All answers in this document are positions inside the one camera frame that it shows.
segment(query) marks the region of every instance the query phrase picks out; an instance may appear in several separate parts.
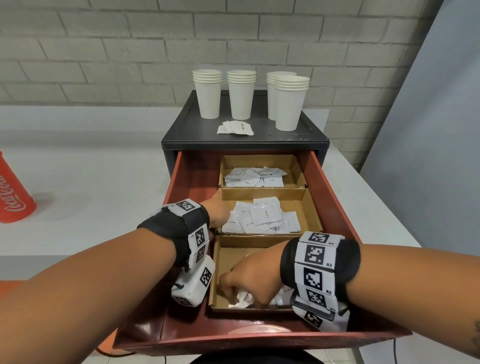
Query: hand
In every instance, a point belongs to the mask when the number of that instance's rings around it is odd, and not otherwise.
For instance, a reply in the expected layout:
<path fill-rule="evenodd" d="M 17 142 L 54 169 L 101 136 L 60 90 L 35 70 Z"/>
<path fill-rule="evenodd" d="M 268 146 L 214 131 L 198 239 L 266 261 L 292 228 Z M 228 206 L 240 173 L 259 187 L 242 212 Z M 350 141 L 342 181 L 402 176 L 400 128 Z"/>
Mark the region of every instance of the hand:
<path fill-rule="evenodd" d="M 219 228 L 225 225 L 230 218 L 230 209 L 227 204 L 222 201 L 222 191 L 220 189 L 215 192 L 212 198 L 201 202 L 210 217 L 210 228 Z"/>
<path fill-rule="evenodd" d="M 288 241 L 271 246 L 239 261 L 230 272 L 219 278 L 219 288 L 233 297 L 235 288 L 250 292 L 257 306 L 268 305 L 282 288 L 280 259 Z"/>

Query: black cabinet top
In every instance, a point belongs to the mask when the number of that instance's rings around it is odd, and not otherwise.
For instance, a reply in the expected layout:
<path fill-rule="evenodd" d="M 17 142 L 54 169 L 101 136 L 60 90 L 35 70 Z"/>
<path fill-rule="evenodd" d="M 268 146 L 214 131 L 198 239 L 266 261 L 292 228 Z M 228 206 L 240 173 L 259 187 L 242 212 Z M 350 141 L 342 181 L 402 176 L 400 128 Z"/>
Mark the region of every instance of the black cabinet top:
<path fill-rule="evenodd" d="M 217 134 L 224 121 L 234 120 L 227 90 L 220 97 L 220 116 L 207 120 L 200 117 L 196 91 L 193 90 L 177 119 L 162 139 L 164 150 L 220 149 L 328 149 L 330 141 L 302 111 L 299 124 L 292 132 L 275 128 L 268 118 L 266 90 L 255 90 L 252 115 L 244 120 L 252 126 L 254 135 Z"/>

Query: tattoo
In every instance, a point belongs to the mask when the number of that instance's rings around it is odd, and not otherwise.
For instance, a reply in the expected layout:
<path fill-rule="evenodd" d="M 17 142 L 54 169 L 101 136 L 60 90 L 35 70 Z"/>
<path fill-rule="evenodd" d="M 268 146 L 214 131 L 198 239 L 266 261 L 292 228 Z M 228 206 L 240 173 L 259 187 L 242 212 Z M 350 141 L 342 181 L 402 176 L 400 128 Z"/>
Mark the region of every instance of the tattoo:
<path fill-rule="evenodd" d="M 480 320 L 475 323 L 475 336 L 472 338 L 473 346 L 475 347 L 475 352 L 473 356 L 480 359 Z"/>

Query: tile floor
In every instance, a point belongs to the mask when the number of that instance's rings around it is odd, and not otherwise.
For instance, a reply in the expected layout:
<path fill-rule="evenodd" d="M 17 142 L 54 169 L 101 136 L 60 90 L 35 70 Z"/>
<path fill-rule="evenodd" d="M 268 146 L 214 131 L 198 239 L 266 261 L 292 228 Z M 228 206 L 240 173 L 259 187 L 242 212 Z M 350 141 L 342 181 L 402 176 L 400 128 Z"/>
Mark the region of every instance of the tile floor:
<path fill-rule="evenodd" d="M 307 350 L 310 354 L 325 362 L 331 363 L 324 349 Z M 329 349 L 328 355 L 336 364 L 356 364 L 351 349 Z M 198 355 L 168 356 L 167 364 L 188 364 Z M 132 355 L 124 358 L 107 358 L 101 355 L 91 355 L 83 364 L 164 364 L 163 357 L 151 357 L 145 355 Z"/>

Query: black wristband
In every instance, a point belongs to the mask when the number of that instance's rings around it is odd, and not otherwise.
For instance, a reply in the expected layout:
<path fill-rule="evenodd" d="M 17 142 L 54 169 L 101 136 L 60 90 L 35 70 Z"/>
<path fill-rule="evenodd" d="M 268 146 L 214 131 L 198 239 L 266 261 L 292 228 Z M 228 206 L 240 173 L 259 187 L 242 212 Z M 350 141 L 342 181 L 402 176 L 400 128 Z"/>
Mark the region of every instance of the black wristband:
<path fill-rule="evenodd" d="M 184 267 L 192 253 L 188 244 L 188 235 L 203 224 L 207 224 L 207 227 L 210 226 L 210 216 L 206 208 L 200 205 L 200 208 L 183 215 L 183 217 L 163 208 L 138 225 L 137 229 L 145 228 L 162 238 L 172 240 L 177 252 L 174 266 Z"/>
<path fill-rule="evenodd" d="M 291 239 L 280 258 L 280 278 L 286 286 L 298 289 L 295 283 L 295 254 L 300 237 Z M 339 301 L 348 302 L 346 283 L 355 277 L 360 267 L 360 246 L 355 240 L 342 239 L 336 249 L 335 269 L 325 269 L 335 274 L 335 292 Z"/>

